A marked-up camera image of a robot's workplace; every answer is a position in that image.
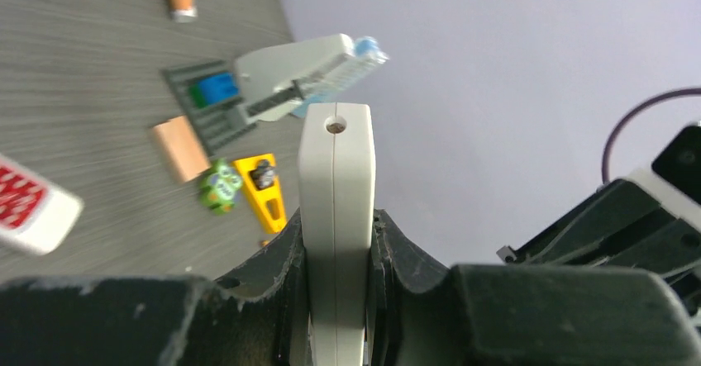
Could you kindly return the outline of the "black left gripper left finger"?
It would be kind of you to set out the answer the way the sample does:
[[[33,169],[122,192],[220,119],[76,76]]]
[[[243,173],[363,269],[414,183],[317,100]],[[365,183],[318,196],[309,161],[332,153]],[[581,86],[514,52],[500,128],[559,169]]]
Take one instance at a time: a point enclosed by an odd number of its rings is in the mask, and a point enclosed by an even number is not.
[[[1,286],[4,365],[304,365],[299,215],[220,278],[35,276]]]

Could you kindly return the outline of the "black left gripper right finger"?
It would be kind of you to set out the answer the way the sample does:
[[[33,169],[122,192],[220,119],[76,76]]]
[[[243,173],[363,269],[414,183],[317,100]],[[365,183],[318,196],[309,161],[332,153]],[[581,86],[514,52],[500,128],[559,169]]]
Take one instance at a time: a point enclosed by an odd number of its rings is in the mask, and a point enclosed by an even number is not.
[[[373,365],[697,365],[680,299],[641,270],[443,266],[383,210],[368,288]]]

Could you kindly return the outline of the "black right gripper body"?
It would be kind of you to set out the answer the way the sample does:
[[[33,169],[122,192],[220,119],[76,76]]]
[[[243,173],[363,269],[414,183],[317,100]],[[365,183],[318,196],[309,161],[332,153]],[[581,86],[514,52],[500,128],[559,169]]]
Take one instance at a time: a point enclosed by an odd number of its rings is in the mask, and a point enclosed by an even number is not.
[[[518,249],[506,264],[616,266],[662,277],[691,315],[700,312],[700,229],[639,185],[616,179]]]

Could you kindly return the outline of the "slim white remote control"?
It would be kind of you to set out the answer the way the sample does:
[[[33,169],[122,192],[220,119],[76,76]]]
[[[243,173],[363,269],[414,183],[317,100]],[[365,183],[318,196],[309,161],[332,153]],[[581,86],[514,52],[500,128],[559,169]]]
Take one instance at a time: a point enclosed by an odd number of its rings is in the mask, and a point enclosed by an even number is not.
[[[375,171],[368,106],[308,108],[298,184],[316,365],[363,363]]]

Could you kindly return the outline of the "white remote with red keypad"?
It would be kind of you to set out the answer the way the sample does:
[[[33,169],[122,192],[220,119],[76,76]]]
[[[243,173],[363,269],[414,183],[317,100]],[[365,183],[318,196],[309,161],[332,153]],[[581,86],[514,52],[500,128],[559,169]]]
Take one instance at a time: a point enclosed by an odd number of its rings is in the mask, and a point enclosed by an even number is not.
[[[27,254],[56,250],[72,231],[83,199],[1,156],[1,244]]]

